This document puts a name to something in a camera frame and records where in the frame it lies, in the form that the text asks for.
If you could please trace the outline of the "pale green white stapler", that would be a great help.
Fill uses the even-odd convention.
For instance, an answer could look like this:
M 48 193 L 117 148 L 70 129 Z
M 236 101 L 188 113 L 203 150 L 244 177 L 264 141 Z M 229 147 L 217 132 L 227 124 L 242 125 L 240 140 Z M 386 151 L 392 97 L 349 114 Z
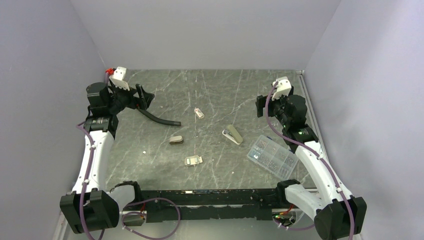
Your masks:
M 240 145 L 244 141 L 243 137 L 232 124 L 227 125 L 221 133 L 236 145 Z

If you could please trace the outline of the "brown stapler base part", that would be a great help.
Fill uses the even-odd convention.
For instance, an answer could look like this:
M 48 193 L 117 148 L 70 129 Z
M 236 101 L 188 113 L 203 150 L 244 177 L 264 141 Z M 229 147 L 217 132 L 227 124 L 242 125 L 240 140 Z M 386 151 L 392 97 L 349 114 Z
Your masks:
M 181 135 L 172 136 L 169 138 L 170 145 L 178 145 L 184 142 L 184 138 Z

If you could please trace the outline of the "white staple box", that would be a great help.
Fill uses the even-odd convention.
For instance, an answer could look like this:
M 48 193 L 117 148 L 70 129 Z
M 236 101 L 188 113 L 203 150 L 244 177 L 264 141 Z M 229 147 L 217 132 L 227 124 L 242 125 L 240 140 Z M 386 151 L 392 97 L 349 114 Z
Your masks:
M 194 109 L 194 113 L 198 119 L 203 119 L 205 117 L 204 113 L 198 107 Z

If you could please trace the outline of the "white staple box tray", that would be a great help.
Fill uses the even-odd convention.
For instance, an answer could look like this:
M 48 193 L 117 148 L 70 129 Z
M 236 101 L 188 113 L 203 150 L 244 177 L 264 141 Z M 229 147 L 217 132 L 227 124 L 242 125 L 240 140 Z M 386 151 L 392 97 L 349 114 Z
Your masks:
M 186 157 L 184 160 L 184 164 L 188 167 L 195 166 L 203 163 L 203 158 L 199 155 Z

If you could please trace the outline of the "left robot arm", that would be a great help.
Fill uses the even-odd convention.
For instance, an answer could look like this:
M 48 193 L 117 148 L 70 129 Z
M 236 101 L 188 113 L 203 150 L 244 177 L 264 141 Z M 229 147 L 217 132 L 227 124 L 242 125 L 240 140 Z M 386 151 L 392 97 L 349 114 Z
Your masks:
M 121 183 L 117 192 L 106 190 L 106 171 L 119 124 L 118 113 L 125 108 L 146 110 L 154 100 L 140 84 L 120 89 L 104 82 L 86 88 L 90 115 L 77 125 L 85 135 L 80 172 L 72 190 L 60 199 L 60 210 L 75 234 L 115 228 L 125 206 L 137 210 L 143 195 L 136 182 Z

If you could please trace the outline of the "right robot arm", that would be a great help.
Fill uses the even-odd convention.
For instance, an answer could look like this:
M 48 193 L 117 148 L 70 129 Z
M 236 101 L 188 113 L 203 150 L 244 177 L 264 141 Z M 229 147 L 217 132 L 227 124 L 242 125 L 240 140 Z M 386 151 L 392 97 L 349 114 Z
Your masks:
M 279 99 L 259 95 L 255 105 L 257 117 L 274 117 L 282 125 L 274 132 L 303 163 L 319 193 L 310 193 L 297 180 L 284 180 L 276 188 L 277 205 L 292 204 L 303 211 L 323 240 L 354 239 L 362 230 L 367 204 L 348 190 L 325 158 L 319 138 L 306 123 L 306 99 L 295 94 Z

